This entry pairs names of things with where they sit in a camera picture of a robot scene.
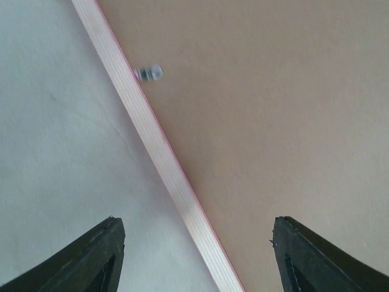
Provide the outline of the brown cardboard backing board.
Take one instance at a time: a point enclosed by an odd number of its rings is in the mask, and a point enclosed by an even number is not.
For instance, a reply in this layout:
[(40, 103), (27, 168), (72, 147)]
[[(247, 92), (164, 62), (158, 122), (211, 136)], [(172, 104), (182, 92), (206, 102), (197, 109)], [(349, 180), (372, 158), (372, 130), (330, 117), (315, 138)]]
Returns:
[(100, 1), (247, 291), (291, 216), (388, 273), (387, 1)]

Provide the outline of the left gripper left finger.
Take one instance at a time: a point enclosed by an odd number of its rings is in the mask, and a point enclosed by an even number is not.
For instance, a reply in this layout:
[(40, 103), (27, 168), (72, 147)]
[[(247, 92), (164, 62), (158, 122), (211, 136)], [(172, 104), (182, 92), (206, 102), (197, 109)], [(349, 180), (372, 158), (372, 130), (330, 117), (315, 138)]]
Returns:
[(122, 219), (108, 217), (1, 291), (117, 291), (124, 241)]

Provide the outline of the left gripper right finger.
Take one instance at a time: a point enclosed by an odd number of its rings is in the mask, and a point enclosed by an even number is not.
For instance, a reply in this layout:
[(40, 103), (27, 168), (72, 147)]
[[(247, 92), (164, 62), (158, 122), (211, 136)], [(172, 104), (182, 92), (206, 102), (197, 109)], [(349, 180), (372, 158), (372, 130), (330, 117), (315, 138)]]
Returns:
[(388, 276), (292, 217), (277, 217), (271, 240), (284, 291), (388, 291)]

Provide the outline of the pink wooden picture frame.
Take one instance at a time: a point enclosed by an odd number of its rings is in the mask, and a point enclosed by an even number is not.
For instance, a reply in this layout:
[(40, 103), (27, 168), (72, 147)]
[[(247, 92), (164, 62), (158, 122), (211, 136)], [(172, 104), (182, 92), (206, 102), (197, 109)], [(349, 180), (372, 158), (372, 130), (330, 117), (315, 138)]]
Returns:
[(244, 291), (97, 1), (73, 5), (219, 291)]

